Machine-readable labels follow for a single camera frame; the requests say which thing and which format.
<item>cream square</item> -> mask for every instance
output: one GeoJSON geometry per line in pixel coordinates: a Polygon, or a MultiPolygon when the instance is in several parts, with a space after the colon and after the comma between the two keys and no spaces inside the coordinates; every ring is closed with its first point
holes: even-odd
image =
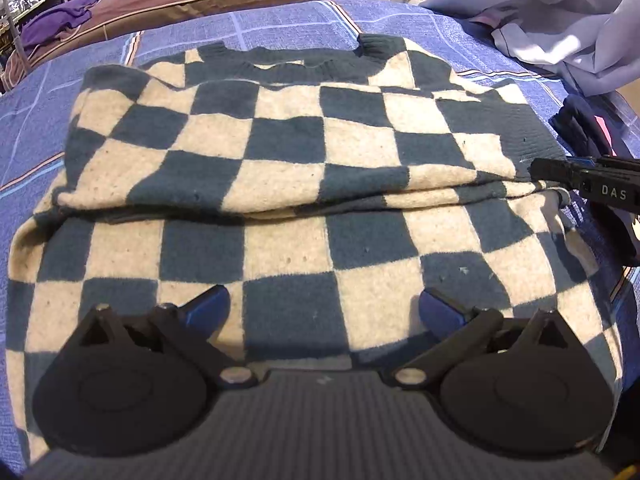
{"type": "Polygon", "coordinates": [[[158,282],[158,303],[173,303],[181,306],[202,294],[215,283],[158,282]]]}
{"type": "Polygon", "coordinates": [[[582,344],[603,330],[600,311],[587,281],[558,293],[558,312],[582,344]]]}
{"type": "Polygon", "coordinates": [[[377,86],[360,85],[357,83],[345,83],[340,81],[330,81],[320,83],[321,87],[327,88],[346,88],[347,90],[357,90],[358,92],[367,92],[369,94],[379,94],[382,90],[377,86]]]}
{"type": "Polygon", "coordinates": [[[162,220],[96,223],[85,277],[158,279],[163,226],[162,220]]]}
{"type": "Polygon", "coordinates": [[[476,170],[449,164],[421,164],[409,166],[408,190],[443,189],[471,184],[478,176],[476,170]]]}
{"type": "Polygon", "coordinates": [[[496,88],[495,91],[500,94],[500,97],[503,101],[515,105],[526,105],[527,99],[522,94],[522,90],[520,87],[516,85],[516,83],[512,83],[507,86],[503,86],[501,88],[496,88]]]}
{"type": "Polygon", "coordinates": [[[30,431],[27,438],[29,439],[29,462],[33,464],[49,450],[49,446],[41,436],[30,431]]]}
{"type": "Polygon", "coordinates": [[[482,252],[478,234],[462,206],[417,209],[402,214],[420,254],[482,252]]]}
{"type": "Polygon", "coordinates": [[[324,217],[254,222],[244,228],[244,278],[331,270],[324,217]]]}
{"type": "Polygon", "coordinates": [[[200,53],[197,48],[190,48],[189,50],[184,51],[184,62],[189,64],[203,62],[203,60],[200,57],[200,53]]]}
{"type": "Polygon", "coordinates": [[[57,352],[78,326],[82,282],[36,283],[25,350],[57,352]]]}
{"type": "Polygon", "coordinates": [[[494,180],[487,184],[482,184],[482,186],[496,186],[496,183],[499,183],[501,190],[500,193],[496,193],[497,197],[500,198],[520,198],[523,196],[530,195],[532,193],[537,193],[542,189],[545,189],[546,183],[542,180],[539,180],[535,183],[533,182],[514,182],[512,180],[494,180]]]}
{"type": "MultiPolygon", "coordinates": [[[[181,306],[202,294],[215,283],[159,282],[158,303],[181,306]]],[[[225,283],[231,298],[229,317],[222,329],[214,332],[209,343],[229,357],[244,360],[244,328],[242,327],[242,282],[225,283]]]]}
{"type": "Polygon", "coordinates": [[[49,211],[53,207],[53,191],[63,186],[66,186],[66,170],[64,167],[62,167],[56,177],[51,181],[51,184],[49,184],[49,189],[47,189],[47,192],[40,199],[40,202],[38,202],[36,209],[33,210],[33,214],[49,211]]]}
{"type": "Polygon", "coordinates": [[[326,161],[343,166],[384,168],[400,166],[396,138],[391,128],[342,119],[324,119],[326,161]]]}
{"type": "Polygon", "coordinates": [[[291,119],[322,117],[320,87],[317,85],[283,86],[279,90],[260,87],[254,117],[291,119]]]}
{"type": "Polygon", "coordinates": [[[481,84],[471,81],[471,79],[460,77],[454,72],[453,69],[451,69],[451,72],[449,72],[449,82],[454,85],[461,86],[463,89],[465,89],[466,92],[475,95],[482,95],[486,94],[487,92],[493,91],[493,88],[491,88],[490,86],[482,86],[481,84]]]}
{"type": "Polygon", "coordinates": [[[15,427],[20,430],[27,429],[26,413],[24,411],[24,352],[16,352],[7,349],[4,358],[6,360],[6,378],[11,396],[11,406],[14,412],[15,427]]]}
{"type": "Polygon", "coordinates": [[[305,65],[304,60],[302,59],[295,59],[293,61],[285,61],[283,63],[270,63],[270,64],[261,64],[261,63],[256,63],[254,64],[254,66],[256,68],[260,68],[262,70],[268,70],[270,68],[273,68],[274,66],[280,66],[280,65],[305,65]]]}
{"type": "Polygon", "coordinates": [[[411,191],[386,194],[387,209],[416,209],[460,203],[456,190],[450,187],[427,191],[411,191]]]}
{"type": "Polygon", "coordinates": [[[146,73],[177,88],[184,88],[186,75],[183,64],[159,61],[147,69],[146,73]]]}
{"type": "Polygon", "coordinates": [[[521,198],[507,200],[507,204],[514,214],[522,218],[535,233],[548,233],[549,225],[543,213],[543,209],[549,207],[549,202],[555,202],[556,213],[558,212],[558,194],[552,192],[540,192],[527,195],[521,198]]]}
{"type": "Polygon", "coordinates": [[[124,206],[131,188],[160,168],[165,150],[107,139],[87,163],[73,192],[58,203],[81,210],[124,206]]]}
{"type": "Polygon", "coordinates": [[[484,259],[504,285],[513,306],[556,293],[553,271],[536,235],[485,253],[484,259]]]}
{"type": "Polygon", "coordinates": [[[453,134],[460,151],[476,170],[495,173],[504,178],[514,178],[516,168],[510,158],[502,154],[500,135],[453,134]]]}
{"type": "Polygon", "coordinates": [[[323,177],[324,164],[243,160],[222,209],[253,213],[313,203],[323,177]]]}
{"type": "Polygon", "coordinates": [[[396,86],[401,88],[415,88],[414,73],[406,52],[399,52],[386,60],[382,70],[369,76],[372,86],[396,86]]]}
{"type": "Polygon", "coordinates": [[[21,283],[36,282],[46,241],[46,235],[33,217],[18,228],[9,249],[10,280],[21,283]]]}
{"type": "Polygon", "coordinates": [[[449,125],[435,99],[415,95],[383,93],[386,116],[398,132],[448,134],[449,125]]]}
{"type": "Polygon", "coordinates": [[[197,90],[197,86],[192,86],[186,90],[175,90],[162,84],[158,79],[150,79],[137,103],[144,106],[168,108],[181,114],[189,114],[197,90]]]}
{"type": "Polygon", "coordinates": [[[434,57],[436,59],[442,59],[441,57],[436,56],[435,54],[432,54],[431,52],[428,52],[428,51],[424,50],[420,45],[415,43],[415,41],[413,41],[413,40],[408,40],[407,38],[404,38],[404,46],[406,47],[406,49],[408,51],[412,51],[413,50],[414,52],[421,52],[425,56],[434,57]]]}
{"type": "Polygon", "coordinates": [[[440,100],[449,100],[449,101],[460,101],[460,102],[476,102],[481,103],[482,101],[473,95],[469,95],[464,90],[440,90],[437,92],[433,92],[433,98],[436,101],[440,100]]]}
{"type": "Polygon", "coordinates": [[[418,258],[335,273],[352,351],[424,332],[417,311],[424,288],[418,258]]]}
{"type": "Polygon", "coordinates": [[[507,306],[505,308],[500,309],[500,313],[507,319],[512,319],[513,315],[513,307],[507,306]]]}
{"type": "Polygon", "coordinates": [[[567,250],[580,261],[587,276],[591,277],[598,272],[600,269],[598,261],[587,242],[580,236],[578,229],[567,231],[564,235],[564,243],[566,244],[567,250]]]}
{"type": "Polygon", "coordinates": [[[117,90],[91,92],[80,110],[78,128],[108,137],[132,106],[133,101],[117,90]]]}
{"type": "Polygon", "coordinates": [[[609,354],[613,361],[613,365],[616,371],[615,379],[622,378],[622,343],[620,341],[620,333],[616,325],[610,326],[604,331],[604,339],[609,347],[609,354]]]}
{"type": "Polygon", "coordinates": [[[252,122],[252,119],[236,119],[225,114],[191,115],[170,149],[242,158],[252,122]]]}
{"type": "Polygon", "coordinates": [[[80,115],[80,112],[84,107],[84,102],[86,101],[86,98],[89,96],[90,93],[91,93],[91,89],[85,88],[78,94],[78,97],[76,97],[76,100],[74,102],[74,107],[71,108],[71,119],[80,115]]]}

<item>circular base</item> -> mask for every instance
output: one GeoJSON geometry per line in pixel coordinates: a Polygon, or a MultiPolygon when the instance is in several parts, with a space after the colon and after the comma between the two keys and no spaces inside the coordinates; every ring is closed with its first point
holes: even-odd
{"type": "Polygon", "coordinates": [[[612,395],[591,363],[537,346],[486,354],[455,367],[440,398],[460,428],[485,445],[517,454],[579,449],[607,427],[612,395]]]}
{"type": "Polygon", "coordinates": [[[165,446],[196,423],[206,384],[191,365],[137,346],[91,346],[54,362],[33,414],[50,446],[126,456],[165,446]]]}

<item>purple cloth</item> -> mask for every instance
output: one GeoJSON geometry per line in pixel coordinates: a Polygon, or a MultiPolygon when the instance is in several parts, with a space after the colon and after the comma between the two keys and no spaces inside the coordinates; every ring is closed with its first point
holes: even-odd
{"type": "Polygon", "coordinates": [[[98,0],[70,0],[45,10],[27,23],[20,34],[25,50],[49,43],[66,28],[76,28],[91,18],[89,7],[98,0]]]}

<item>checkered sweater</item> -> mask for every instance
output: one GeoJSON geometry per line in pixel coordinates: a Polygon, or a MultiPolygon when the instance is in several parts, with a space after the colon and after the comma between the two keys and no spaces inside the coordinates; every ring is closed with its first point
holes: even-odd
{"type": "Polygon", "coordinates": [[[478,86],[409,40],[354,52],[212,44],[90,69],[65,171],[15,235],[8,375],[31,458],[38,378],[97,303],[140,314],[222,283],[213,344],[252,363],[398,364],[433,344],[417,297],[558,308],[613,385],[593,255],[531,183],[562,157],[518,86],[478,86]]]}

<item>white cloth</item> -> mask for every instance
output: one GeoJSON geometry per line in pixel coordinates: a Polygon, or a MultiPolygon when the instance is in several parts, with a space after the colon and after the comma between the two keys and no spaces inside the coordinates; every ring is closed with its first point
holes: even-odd
{"type": "Polygon", "coordinates": [[[424,0],[420,5],[489,23],[503,54],[558,73],[585,95],[610,92],[640,77],[640,0],[424,0]]]}

